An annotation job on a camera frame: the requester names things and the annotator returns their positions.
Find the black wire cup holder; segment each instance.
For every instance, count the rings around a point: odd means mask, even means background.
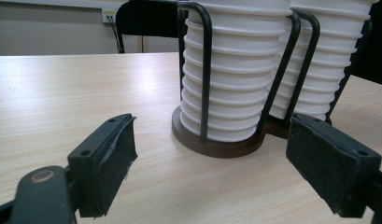
[[[181,142],[185,147],[196,151],[198,153],[204,154],[210,157],[217,158],[235,158],[245,156],[249,153],[257,150],[263,142],[264,136],[269,133],[281,138],[288,138],[290,121],[292,115],[294,114],[294,109],[298,101],[299,95],[301,93],[302,87],[304,85],[304,80],[306,78],[309,66],[312,62],[313,55],[315,53],[319,34],[320,26],[318,19],[310,12],[300,10],[297,8],[292,8],[292,14],[289,15],[291,21],[291,31],[288,44],[284,50],[283,56],[281,58],[280,64],[276,71],[275,79],[270,88],[268,97],[265,101],[263,111],[261,113],[260,121],[257,125],[256,132],[249,137],[249,139],[224,143],[218,142],[207,137],[207,126],[208,126],[208,108],[209,108],[209,92],[210,92],[210,73],[211,73],[211,53],[212,53],[212,22],[208,14],[208,11],[200,4],[195,2],[178,2],[177,3],[177,17],[178,17],[178,45],[179,45],[179,71],[180,71],[180,92],[182,92],[182,78],[185,76],[182,67],[185,64],[185,58],[183,56],[183,51],[185,50],[184,36],[186,34],[186,13],[189,11],[196,12],[202,19],[202,24],[204,27],[204,51],[203,51],[203,87],[202,87],[202,112],[201,112],[201,130],[200,135],[189,132],[185,129],[180,122],[180,106],[177,107],[173,113],[172,117],[172,129],[175,137]],[[298,40],[299,34],[301,32],[301,19],[310,23],[312,28],[312,35],[309,40],[309,44],[304,56],[304,61],[302,63],[299,76],[297,78],[292,96],[290,98],[290,104],[287,108],[285,118],[277,119],[269,115],[270,109],[276,98],[276,94],[282,78],[285,74],[287,66],[290,62],[291,54],[295,48],[296,42]],[[332,103],[330,103],[330,111],[326,113],[326,122],[331,124],[330,115],[339,99],[342,90],[344,89],[348,77],[357,62],[358,55],[360,54],[362,46],[366,42],[368,33],[371,30],[371,23],[367,21],[364,26],[364,37],[358,42],[358,51],[351,56],[352,64],[345,69],[345,78],[341,80],[340,89],[335,93],[335,98]]]
[[[273,81],[271,90],[269,91],[268,98],[265,102],[265,106],[262,111],[262,116],[259,121],[257,131],[244,141],[223,143],[214,140],[210,140],[207,137],[207,125],[208,125],[208,107],[209,107],[209,91],[210,91],[210,73],[211,73],[211,48],[212,48],[212,22],[207,10],[200,4],[194,2],[178,2],[178,37],[179,37],[179,71],[180,71],[180,91],[182,91],[182,78],[185,76],[182,71],[182,66],[185,63],[183,51],[185,49],[184,35],[185,35],[185,11],[194,11],[202,19],[204,27],[204,52],[203,52],[203,87],[202,87],[202,112],[201,112],[201,131],[200,135],[189,132],[185,129],[180,122],[180,106],[177,107],[172,117],[172,129],[175,137],[185,147],[210,157],[217,158],[235,158],[245,156],[249,153],[257,150],[263,142],[266,130],[269,125],[266,124],[270,108],[275,100],[276,92],[287,64],[290,60],[290,56],[295,47],[295,43],[298,39],[301,21],[296,12],[290,15],[292,21],[292,31],[290,34],[289,44],[286,47],[285,55],[283,57],[277,71],[276,77]]]

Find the electrical outlet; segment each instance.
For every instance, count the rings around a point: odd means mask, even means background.
[[[103,23],[110,23],[108,17],[112,17],[112,20],[115,22],[115,17],[116,17],[115,9],[102,8],[101,12],[103,15]]]

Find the wooden table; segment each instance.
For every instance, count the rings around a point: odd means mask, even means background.
[[[343,219],[266,135],[255,153],[214,159],[183,147],[176,53],[0,57],[0,204],[22,176],[66,156],[106,119],[137,116],[139,158],[107,217],[79,223],[370,223]],[[333,126],[382,154],[382,86],[352,77]]]

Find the chair backrest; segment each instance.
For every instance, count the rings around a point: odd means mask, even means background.
[[[129,0],[116,15],[120,53],[124,53],[121,35],[149,35],[178,38],[177,1]]]

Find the stacked cups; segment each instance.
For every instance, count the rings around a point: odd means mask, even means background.
[[[194,0],[213,26],[207,137],[220,142],[248,139],[256,131],[276,55],[285,33],[290,0]],[[185,64],[181,124],[200,135],[203,79],[203,25],[190,12],[184,37]]]
[[[350,65],[350,56],[357,50],[355,46],[358,38],[362,37],[362,26],[369,19],[371,5],[376,2],[378,0],[291,1],[291,7],[316,16],[321,28],[317,48],[295,106],[295,113],[326,119],[325,114],[330,110],[334,93],[339,89],[339,82],[345,76],[345,67]],[[280,37],[281,51],[277,54],[277,60],[281,60],[290,36],[289,23],[286,29],[287,32]],[[302,21],[301,34],[270,111],[273,117],[285,118],[310,36],[310,24]]]

